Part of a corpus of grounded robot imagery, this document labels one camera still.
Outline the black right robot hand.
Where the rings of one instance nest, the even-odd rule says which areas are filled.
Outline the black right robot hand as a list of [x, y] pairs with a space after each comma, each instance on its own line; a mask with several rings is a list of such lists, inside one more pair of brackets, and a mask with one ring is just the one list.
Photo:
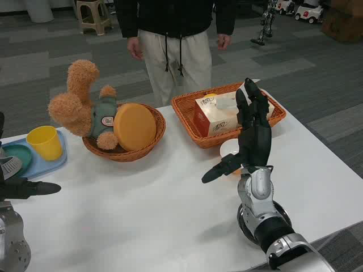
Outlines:
[[209, 183], [222, 175], [229, 175], [242, 167], [265, 167], [271, 151], [272, 131], [267, 119], [269, 112], [268, 99], [262, 94], [256, 83], [246, 78], [244, 89], [236, 91], [238, 108], [237, 119], [242, 126], [238, 136], [239, 152], [228, 154], [221, 162], [207, 171], [202, 183]]

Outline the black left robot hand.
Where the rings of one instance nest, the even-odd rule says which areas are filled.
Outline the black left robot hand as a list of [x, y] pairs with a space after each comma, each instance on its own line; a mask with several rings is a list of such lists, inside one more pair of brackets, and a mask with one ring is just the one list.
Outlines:
[[51, 182], [33, 182], [26, 177], [16, 177], [22, 162], [16, 156], [7, 156], [1, 142], [1, 201], [6, 199], [28, 199], [58, 193], [61, 186]]

